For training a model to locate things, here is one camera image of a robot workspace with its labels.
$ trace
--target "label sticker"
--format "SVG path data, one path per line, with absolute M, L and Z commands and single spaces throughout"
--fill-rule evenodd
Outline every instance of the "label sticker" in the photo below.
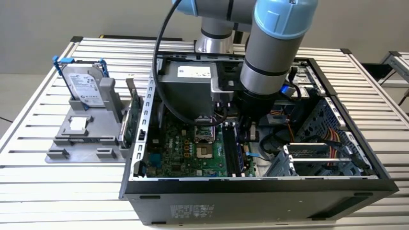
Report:
M 170 205 L 171 218 L 209 218 L 214 205 Z
M 87 106 L 103 105 L 101 93 L 94 78 L 89 74 L 70 73 L 67 75 L 79 101 Z
M 209 66 L 179 66 L 177 67 L 179 78 L 211 78 Z

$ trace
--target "gray wall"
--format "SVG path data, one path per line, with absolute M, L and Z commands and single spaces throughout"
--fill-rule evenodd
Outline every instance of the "gray wall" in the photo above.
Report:
M 45 73 L 73 35 L 155 36 L 170 0 L 0 0 L 0 73 Z M 409 0 L 320 0 L 302 46 L 348 48 L 360 61 L 409 51 Z M 174 14 L 165 36 L 193 40 L 199 19 Z

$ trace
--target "floor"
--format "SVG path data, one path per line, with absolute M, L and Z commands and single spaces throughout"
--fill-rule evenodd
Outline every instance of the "floor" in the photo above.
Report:
M 0 117 L 13 120 L 45 75 L 0 74 Z M 0 137 L 10 123 L 0 119 Z

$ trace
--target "blue clip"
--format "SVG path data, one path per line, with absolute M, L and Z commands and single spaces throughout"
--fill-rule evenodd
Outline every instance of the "blue clip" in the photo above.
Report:
M 61 64 L 71 64 L 71 63 L 74 63 L 74 59 L 71 57 L 63 57 L 63 58 L 61 58 L 59 63 Z
M 51 57 L 51 64 L 53 64 L 53 66 L 54 66 L 54 68 L 55 68 L 55 70 L 57 70 L 57 72 L 58 72 L 58 75 L 62 77 L 62 80 L 63 80 L 63 82 L 65 82 L 65 85 L 66 85 L 66 88 L 67 88 L 70 97 L 71 97 L 71 99 L 74 99 L 74 95 L 73 95 L 73 93 L 70 92 L 70 88 L 67 87 L 67 83 L 66 83 L 65 77 L 63 77 L 63 75 L 62 75 L 62 70 L 61 70 L 61 68 L 59 68 L 61 62 L 58 62 L 58 56 L 57 56 L 57 55 Z
M 250 153 L 250 152 L 246 152 L 244 155 L 246 155 L 247 157 L 260 157 L 259 154 L 256 154 L 256 153 Z
M 107 67 L 106 67 L 106 62 L 105 62 L 105 60 L 102 58 L 99 59 L 99 63 L 102 65 L 102 71 L 103 71 L 105 78 L 107 78 L 109 77 Z

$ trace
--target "hard drive label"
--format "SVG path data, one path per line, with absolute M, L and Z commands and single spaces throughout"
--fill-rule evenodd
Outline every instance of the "hard drive label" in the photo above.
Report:
M 101 93 L 94 78 L 89 74 L 70 73 L 67 75 L 79 101 L 87 106 L 103 105 Z

